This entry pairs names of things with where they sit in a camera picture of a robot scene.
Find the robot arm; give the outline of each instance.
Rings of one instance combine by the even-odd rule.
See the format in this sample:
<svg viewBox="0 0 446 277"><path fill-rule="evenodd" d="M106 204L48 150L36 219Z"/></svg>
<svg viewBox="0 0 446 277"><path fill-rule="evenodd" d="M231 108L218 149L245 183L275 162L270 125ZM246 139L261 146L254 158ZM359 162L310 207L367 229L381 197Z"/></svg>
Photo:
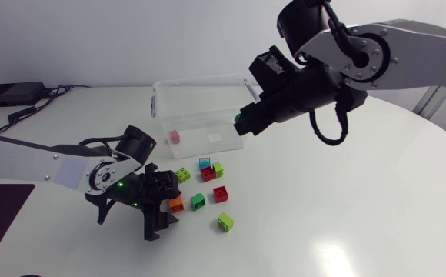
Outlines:
<svg viewBox="0 0 446 277"><path fill-rule="evenodd" d="M106 142L119 141L114 150ZM102 142L104 146L86 145ZM164 199L177 197L178 179L172 171L156 172L156 165L145 166L145 173L133 173L148 159L156 142L140 129L129 126L116 138L89 138L80 145L48 147L0 136L0 179L54 182L85 193L98 206L98 223L109 209L121 202L140 209L145 215L145 239L155 240L155 231L178 220L160 212Z"/></svg>
<svg viewBox="0 0 446 277"><path fill-rule="evenodd" d="M263 92L241 110L239 135L308 112L320 140L338 145L348 134L347 113L363 104L366 90L446 86L446 29L405 20L346 28L328 0L294 0L278 16L278 30L304 67L275 46L254 60L250 71ZM325 138L315 121L314 110L332 102L339 139Z"/></svg>

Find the blue block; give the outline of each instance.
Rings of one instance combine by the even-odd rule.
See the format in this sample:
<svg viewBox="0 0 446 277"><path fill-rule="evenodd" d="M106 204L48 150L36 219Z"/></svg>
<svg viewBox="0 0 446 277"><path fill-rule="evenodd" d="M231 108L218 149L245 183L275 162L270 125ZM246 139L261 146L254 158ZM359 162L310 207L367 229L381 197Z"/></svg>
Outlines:
<svg viewBox="0 0 446 277"><path fill-rule="evenodd" d="M210 158L199 158L199 169L204 169L207 168L208 166L211 166Z"/></svg>

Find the toy block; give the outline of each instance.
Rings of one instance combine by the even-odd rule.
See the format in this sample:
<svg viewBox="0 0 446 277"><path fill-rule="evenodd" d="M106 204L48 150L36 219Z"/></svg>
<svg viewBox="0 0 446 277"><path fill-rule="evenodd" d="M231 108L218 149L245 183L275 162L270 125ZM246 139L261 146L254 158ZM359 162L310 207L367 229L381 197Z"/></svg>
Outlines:
<svg viewBox="0 0 446 277"><path fill-rule="evenodd" d="M233 219L230 216L222 212L218 217L218 226L223 229L223 231L228 232L233 228Z"/></svg>
<svg viewBox="0 0 446 277"><path fill-rule="evenodd" d="M223 176L223 167L220 162L215 162L213 164L213 170L216 172L216 178L220 178Z"/></svg>
<svg viewBox="0 0 446 277"><path fill-rule="evenodd" d="M183 183L191 178L191 173L189 173L189 171L185 168L177 170L175 174L177 175L180 183Z"/></svg>
<svg viewBox="0 0 446 277"><path fill-rule="evenodd" d="M168 134L170 135L170 139L173 144L178 144L180 142L180 135L178 134L178 131L173 130L170 131Z"/></svg>
<svg viewBox="0 0 446 277"><path fill-rule="evenodd" d="M228 193L226 192L225 186L214 188L213 194L215 195L215 201L217 203L228 200Z"/></svg>
<svg viewBox="0 0 446 277"><path fill-rule="evenodd" d="M182 202L182 197L177 196L175 199L168 200L168 207L171 213L181 212L184 210L184 203Z"/></svg>
<svg viewBox="0 0 446 277"><path fill-rule="evenodd" d="M205 169L201 169L201 177L203 180L205 180L205 182L207 182L216 178L216 172L211 166L208 166Z"/></svg>
<svg viewBox="0 0 446 277"><path fill-rule="evenodd" d="M206 205L206 199L201 193L191 197L191 206L195 211L199 210L204 205Z"/></svg>
<svg viewBox="0 0 446 277"><path fill-rule="evenodd" d="M211 166L210 158L199 158L199 169L205 169L208 166Z"/></svg>

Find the white table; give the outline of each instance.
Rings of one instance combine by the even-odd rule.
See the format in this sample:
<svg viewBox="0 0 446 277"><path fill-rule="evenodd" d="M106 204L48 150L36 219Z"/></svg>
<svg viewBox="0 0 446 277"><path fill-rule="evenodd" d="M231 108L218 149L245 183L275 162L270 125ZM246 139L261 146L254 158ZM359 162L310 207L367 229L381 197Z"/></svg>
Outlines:
<svg viewBox="0 0 446 277"><path fill-rule="evenodd" d="M437 126L368 98L342 145L321 143L302 116L209 155L225 175L202 183L198 157L171 157L150 96L76 89L4 135L76 144L136 125L158 141L151 162L191 171L180 222L146 242L140 211L117 204L99 226L83 194L37 183L0 244L0 276L446 276L446 132ZM0 125L16 109L0 108ZM338 135L333 106L318 121ZM215 204L220 185L230 199ZM197 192L208 204L193 212ZM229 233L217 227L221 212L235 220Z"/></svg>

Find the orange block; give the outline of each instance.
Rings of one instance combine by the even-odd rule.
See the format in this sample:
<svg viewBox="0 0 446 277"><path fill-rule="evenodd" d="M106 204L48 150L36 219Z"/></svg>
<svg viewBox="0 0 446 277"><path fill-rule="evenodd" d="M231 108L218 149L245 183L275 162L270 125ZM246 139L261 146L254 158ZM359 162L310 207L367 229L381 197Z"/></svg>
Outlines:
<svg viewBox="0 0 446 277"><path fill-rule="evenodd" d="M171 213L181 212L184 210L184 203L182 202L182 197L179 195L177 198L168 200L168 207Z"/></svg>

